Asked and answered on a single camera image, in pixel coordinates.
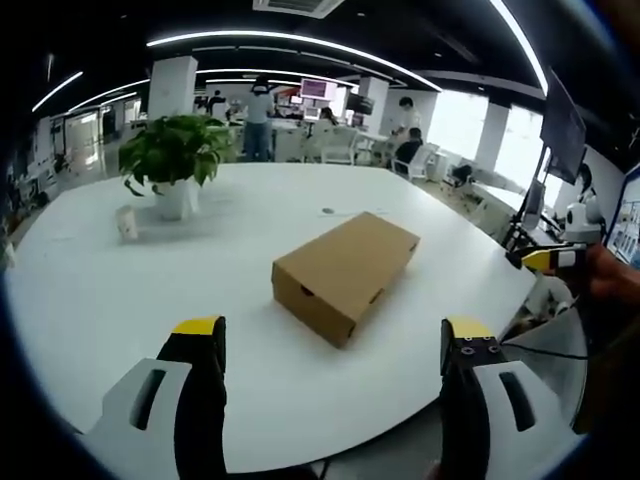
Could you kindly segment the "person's right hand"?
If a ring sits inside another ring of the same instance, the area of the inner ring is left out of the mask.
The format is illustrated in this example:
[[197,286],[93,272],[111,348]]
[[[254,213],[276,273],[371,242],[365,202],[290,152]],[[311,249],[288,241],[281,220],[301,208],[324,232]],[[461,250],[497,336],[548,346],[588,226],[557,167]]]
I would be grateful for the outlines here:
[[639,305],[639,271],[619,261],[601,244],[586,250],[586,266],[576,280],[577,290],[596,300]]

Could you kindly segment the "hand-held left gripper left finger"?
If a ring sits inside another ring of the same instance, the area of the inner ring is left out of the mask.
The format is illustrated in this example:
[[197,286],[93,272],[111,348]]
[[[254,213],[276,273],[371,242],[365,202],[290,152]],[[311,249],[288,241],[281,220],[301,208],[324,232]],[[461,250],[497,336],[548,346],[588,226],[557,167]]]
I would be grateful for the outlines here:
[[186,320],[104,396],[82,436],[118,479],[224,479],[226,320]]

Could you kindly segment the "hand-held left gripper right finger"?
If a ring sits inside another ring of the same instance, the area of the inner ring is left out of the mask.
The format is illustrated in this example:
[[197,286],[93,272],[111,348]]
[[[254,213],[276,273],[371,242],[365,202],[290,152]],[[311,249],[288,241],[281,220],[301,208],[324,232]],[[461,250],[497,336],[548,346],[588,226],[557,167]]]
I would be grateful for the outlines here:
[[586,439],[559,396],[503,348],[478,321],[441,323],[443,479],[549,479]]

